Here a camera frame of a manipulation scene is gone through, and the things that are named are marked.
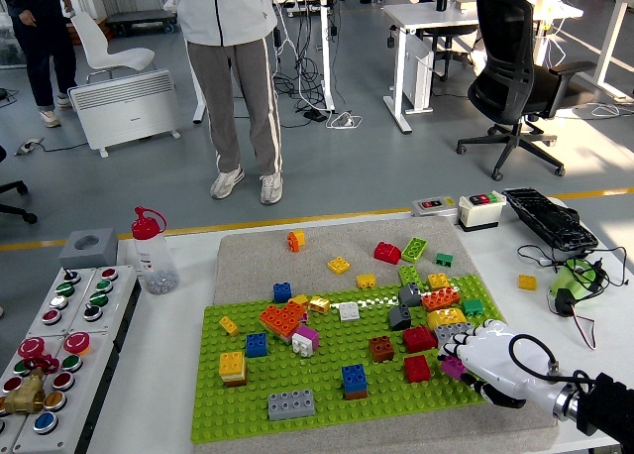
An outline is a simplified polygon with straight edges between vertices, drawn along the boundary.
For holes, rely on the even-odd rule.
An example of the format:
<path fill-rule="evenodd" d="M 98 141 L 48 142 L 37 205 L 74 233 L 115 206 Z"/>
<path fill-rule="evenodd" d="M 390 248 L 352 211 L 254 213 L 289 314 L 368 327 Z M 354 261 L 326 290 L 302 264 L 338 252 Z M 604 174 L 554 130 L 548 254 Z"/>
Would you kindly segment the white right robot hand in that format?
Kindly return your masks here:
<path fill-rule="evenodd" d="M 468 370 L 464 383 L 499 406 L 520 408 L 531 401 L 554 415 L 556 398 L 566 385 L 544 379 L 555 363 L 552 354 L 500 320 L 489 319 L 454 335 L 440 347 L 439 356 L 460 359 Z"/>

